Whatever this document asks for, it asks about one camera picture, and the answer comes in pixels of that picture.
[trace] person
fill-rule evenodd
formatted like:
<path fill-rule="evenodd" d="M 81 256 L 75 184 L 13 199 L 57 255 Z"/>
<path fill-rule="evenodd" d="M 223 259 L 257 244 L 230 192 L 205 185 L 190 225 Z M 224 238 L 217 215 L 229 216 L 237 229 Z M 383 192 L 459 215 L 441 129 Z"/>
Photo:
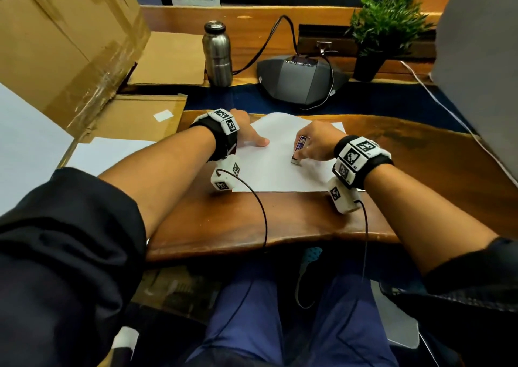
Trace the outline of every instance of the person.
<path fill-rule="evenodd" d="M 245 112 L 231 113 L 240 140 L 268 145 Z M 318 121 L 299 134 L 309 144 L 296 157 L 317 161 L 332 159 L 345 136 Z M 198 125 L 126 157 L 98 178 L 58 169 L 0 217 L 0 365 L 100 363 L 141 279 L 146 238 L 216 145 L 215 134 Z M 392 300 L 458 351 L 467 366 L 511 357 L 518 324 L 517 242 L 500 238 L 391 164 L 372 169 L 364 187 L 427 290 L 392 290 Z M 246 301 L 220 333 L 251 280 Z M 319 303 L 307 365 L 397 365 L 367 283 L 355 264 L 340 267 Z M 206 341 L 185 365 L 282 365 L 276 302 L 268 265 L 245 264 L 220 293 Z"/>

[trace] black jacket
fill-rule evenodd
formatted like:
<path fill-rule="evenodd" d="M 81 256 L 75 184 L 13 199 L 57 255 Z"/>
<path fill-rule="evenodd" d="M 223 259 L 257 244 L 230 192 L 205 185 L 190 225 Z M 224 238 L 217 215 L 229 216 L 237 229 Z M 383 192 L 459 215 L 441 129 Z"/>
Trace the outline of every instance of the black jacket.
<path fill-rule="evenodd" d="M 57 170 L 0 217 L 0 365 L 99 364 L 137 289 L 145 252 L 131 198 L 89 174 Z M 437 267 L 424 283 L 428 293 L 385 292 L 468 367 L 516 360 L 518 242 L 498 239 Z M 250 365 L 224 351 L 189 365 L 227 362 Z"/>

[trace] black plant pot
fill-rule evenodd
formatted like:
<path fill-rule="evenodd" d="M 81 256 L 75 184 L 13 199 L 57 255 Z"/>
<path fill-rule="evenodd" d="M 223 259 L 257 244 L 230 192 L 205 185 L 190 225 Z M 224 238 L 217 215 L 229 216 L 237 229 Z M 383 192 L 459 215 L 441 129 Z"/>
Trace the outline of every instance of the black plant pot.
<path fill-rule="evenodd" d="M 353 78 L 360 82 L 370 82 L 379 71 L 386 58 L 379 55 L 358 56 Z"/>

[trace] blue pants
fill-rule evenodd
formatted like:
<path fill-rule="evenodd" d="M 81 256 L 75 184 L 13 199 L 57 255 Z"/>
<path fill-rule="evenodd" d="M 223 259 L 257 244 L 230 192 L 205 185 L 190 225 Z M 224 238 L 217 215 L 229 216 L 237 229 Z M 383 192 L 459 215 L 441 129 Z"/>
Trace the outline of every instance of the blue pants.
<path fill-rule="evenodd" d="M 252 280 L 252 288 L 236 316 L 213 341 L 236 311 Z M 358 303 L 350 316 L 358 294 Z M 274 270 L 269 261 L 260 259 L 245 263 L 221 291 L 204 344 L 189 359 L 212 346 L 281 366 L 282 344 Z M 370 281 L 364 278 L 361 282 L 361 262 L 344 261 L 336 277 L 324 288 L 309 351 L 308 367 L 397 366 Z"/>

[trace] hand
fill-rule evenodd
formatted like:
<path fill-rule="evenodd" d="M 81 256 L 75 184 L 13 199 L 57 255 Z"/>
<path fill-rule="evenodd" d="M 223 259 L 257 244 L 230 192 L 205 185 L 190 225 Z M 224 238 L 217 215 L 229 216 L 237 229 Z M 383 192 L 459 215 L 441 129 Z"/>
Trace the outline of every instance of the hand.
<path fill-rule="evenodd" d="M 268 146 L 270 140 L 261 137 L 257 131 L 250 125 L 250 116 L 244 110 L 232 109 L 230 113 L 236 119 L 237 125 L 239 125 L 239 132 L 237 138 L 242 142 L 254 142 L 256 146 L 265 147 Z"/>
<path fill-rule="evenodd" d="M 311 158 L 317 161 L 328 161 L 333 159 L 333 151 L 336 144 L 344 136 L 347 136 L 346 133 L 335 128 L 331 123 L 313 121 L 297 133 L 297 137 L 293 143 L 293 150 L 295 150 L 298 139 L 301 135 L 307 137 L 309 140 L 302 149 L 295 151 L 293 156 L 297 160 Z"/>

